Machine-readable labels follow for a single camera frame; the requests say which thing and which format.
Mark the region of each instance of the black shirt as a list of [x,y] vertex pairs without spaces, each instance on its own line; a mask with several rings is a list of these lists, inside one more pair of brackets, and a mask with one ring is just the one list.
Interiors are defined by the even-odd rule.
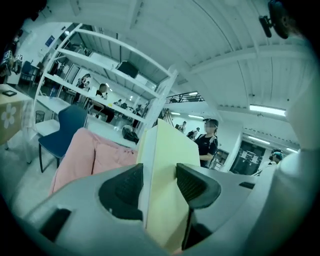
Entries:
[[[206,136],[201,135],[194,141],[198,145],[199,149],[199,156],[205,156],[208,153],[211,155],[215,155],[218,150],[218,139],[215,137],[215,139],[210,144],[210,139],[212,137],[206,138]],[[200,160],[200,166],[206,167],[208,161]]]

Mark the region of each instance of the desk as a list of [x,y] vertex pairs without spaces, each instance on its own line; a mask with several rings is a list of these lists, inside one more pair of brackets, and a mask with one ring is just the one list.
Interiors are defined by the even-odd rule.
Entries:
[[27,163],[31,162],[29,150],[28,128],[33,126],[33,99],[29,96],[17,91],[7,84],[0,84],[1,91],[11,90],[17,94],[14,96],[6,96],[0,93],[0,145],[6,144],[18,131],[22,130],[23,149]]

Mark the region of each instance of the white ceiling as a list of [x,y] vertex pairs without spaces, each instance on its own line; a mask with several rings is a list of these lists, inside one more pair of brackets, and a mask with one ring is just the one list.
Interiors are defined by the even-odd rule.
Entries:
[[198,91],[219,119],[297,143],[285,121],[247,114],[250,104],[287,109],[317,69],[303,38],[267,38],[258,21],[267,0],[48,0],[47,21],[119,34],[180,74],[173,93]]

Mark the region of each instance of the chair seat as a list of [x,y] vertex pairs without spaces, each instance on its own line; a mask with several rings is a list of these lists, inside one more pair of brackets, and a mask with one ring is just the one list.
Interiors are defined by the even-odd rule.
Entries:
[[49,151],[56,158],[62,158],[70,145],[72,135],[68,136],[64,132],[56,131],[47,136],[39,138],[39,143],[47,151]]

